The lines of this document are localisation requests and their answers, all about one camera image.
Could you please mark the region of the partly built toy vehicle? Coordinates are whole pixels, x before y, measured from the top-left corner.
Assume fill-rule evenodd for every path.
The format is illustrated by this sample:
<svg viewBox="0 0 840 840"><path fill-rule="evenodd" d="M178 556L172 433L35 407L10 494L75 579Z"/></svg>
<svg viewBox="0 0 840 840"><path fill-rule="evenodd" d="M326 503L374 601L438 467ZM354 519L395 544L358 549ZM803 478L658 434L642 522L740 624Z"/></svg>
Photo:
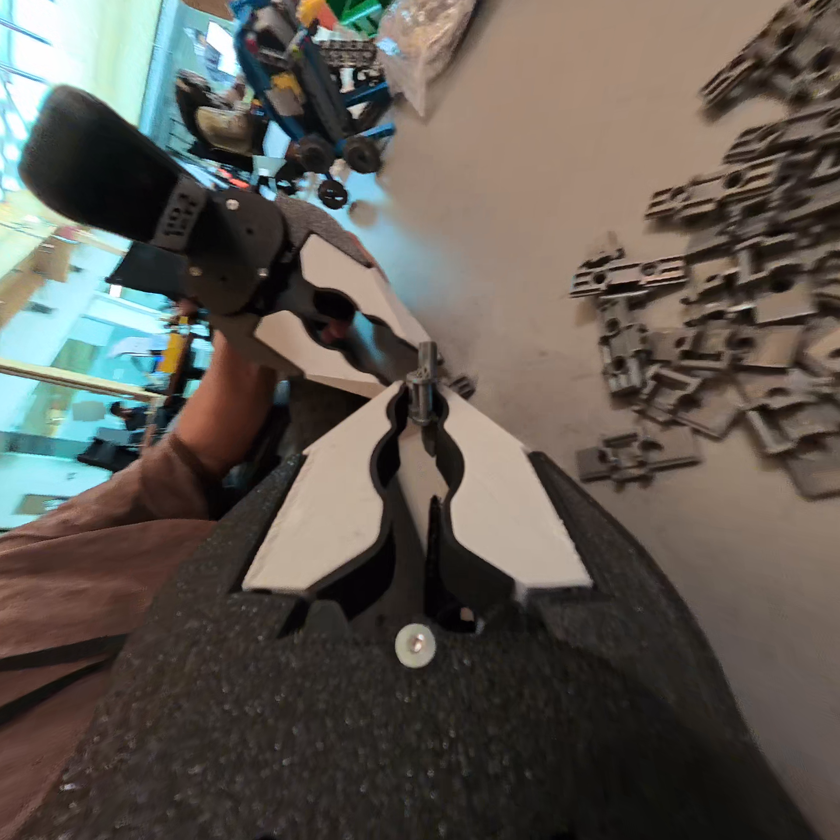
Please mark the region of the partly built toy vehicle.
<svg viewBox="0 0 840 840"><path fill-rule="evenodd" d="M375 42L324 38L340 21L329 2L228 2L234 48L262 112L289 139L280 172L293 193L317 175L318 199L332 210L349 194L333 174L337 163L375 175L396 126L385 122L393 97Z"/></svg>

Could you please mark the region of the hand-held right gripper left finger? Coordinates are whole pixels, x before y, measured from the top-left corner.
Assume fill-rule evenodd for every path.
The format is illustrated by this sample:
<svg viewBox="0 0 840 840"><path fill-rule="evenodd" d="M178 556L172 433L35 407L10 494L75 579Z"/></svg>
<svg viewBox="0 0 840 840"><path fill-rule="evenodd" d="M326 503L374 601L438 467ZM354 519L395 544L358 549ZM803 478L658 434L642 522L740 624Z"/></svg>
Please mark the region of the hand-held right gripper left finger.
<svg viewBox="0 0 840 840"><path fill-rule="evenodd" d="M394 383L302 453L289 491L242 581L245 592L312 600L371 559L382 542L385 490L375 467L399 427Z"/></svg>

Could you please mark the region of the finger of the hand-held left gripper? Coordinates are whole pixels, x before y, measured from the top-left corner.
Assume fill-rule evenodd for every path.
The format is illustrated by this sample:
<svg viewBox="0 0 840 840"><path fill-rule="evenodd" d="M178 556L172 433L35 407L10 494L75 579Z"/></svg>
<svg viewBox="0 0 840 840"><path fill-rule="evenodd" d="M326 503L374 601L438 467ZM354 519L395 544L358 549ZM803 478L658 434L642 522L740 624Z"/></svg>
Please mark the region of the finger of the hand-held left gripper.
<svg viewBox="0 0 840 840"><path fill-rule="evenodd" d="M375 266L365 266L315 234L299 250L301 274L315 292L346 298L354 315L345 336L360 359L415 360L425 328Z"/></svg>
<svg viewBox="0 0 840 840"><path fill-rule="evenodd" d="M394 383L364 353L352 323L318 324L284 310L260 318L253 337L312 383L366 398L378 396Z"/></svg>

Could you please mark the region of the pile of grey track pieces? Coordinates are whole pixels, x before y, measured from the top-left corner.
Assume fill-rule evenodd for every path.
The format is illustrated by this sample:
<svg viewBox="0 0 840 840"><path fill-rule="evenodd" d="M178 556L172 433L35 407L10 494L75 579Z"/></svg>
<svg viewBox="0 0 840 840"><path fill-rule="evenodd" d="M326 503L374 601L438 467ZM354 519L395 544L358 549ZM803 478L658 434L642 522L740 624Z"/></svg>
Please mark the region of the pile of grey track pieces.
<svg viewBox="0 0 840 840"><path fill-rule="evenodd" d="M649 482L743 424L801 497L838 497L838 36L838 2L784 3L698 91L709 119L752 98L784 116L648 201L684 252L629 259L609 233L573 275L607 391L638 420L576 454L583 482Z"/></svg>

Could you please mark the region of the bubble wrap bag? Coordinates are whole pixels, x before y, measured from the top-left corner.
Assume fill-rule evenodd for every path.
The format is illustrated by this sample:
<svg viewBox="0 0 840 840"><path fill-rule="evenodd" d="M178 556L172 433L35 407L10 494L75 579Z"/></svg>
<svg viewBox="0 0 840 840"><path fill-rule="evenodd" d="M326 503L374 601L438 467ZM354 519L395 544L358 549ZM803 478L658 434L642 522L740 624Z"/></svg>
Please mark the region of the bubble wrap bag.
<svg viewBox="0 0 840 840"><path fill-rule="evenodd" d="M420 119L477 7L477 1L394 1L384 11L374 39L377 56L391 92Z"/></svg>

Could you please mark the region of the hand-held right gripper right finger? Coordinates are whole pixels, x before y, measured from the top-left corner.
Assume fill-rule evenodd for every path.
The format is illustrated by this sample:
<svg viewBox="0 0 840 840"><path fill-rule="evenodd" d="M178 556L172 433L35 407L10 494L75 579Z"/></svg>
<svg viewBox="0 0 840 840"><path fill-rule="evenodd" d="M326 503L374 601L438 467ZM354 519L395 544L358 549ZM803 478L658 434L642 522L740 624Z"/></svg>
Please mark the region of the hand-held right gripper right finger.
<svg viewBox="0 0 840 840"><path fill-rule="evenodd" d="M434 458L447 487L438 538L444 588L463 604L591 590L527 447L444 385L434 404Z"/></svg>

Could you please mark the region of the grey desk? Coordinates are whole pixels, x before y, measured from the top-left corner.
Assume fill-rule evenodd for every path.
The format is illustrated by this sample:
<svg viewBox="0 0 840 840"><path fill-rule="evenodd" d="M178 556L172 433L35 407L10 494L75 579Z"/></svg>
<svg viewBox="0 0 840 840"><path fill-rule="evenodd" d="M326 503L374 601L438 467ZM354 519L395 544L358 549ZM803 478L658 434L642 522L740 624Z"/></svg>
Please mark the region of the grey desk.
<svg viewBox="0 0 840 840"><path fill-rule="evenodd" d="M632 259L682 237L651 192L718 167L777 119L753 99L701 116L697 91L782 2L481 2L427 118L395 111L380 181L346 220L476 403L573 476L628 426L609 402L575 268L605 232ZM753 736L823 838L838 838L838 499L799 497L740 428L702 464L592 495L636 535L715 648Z"/></svg>

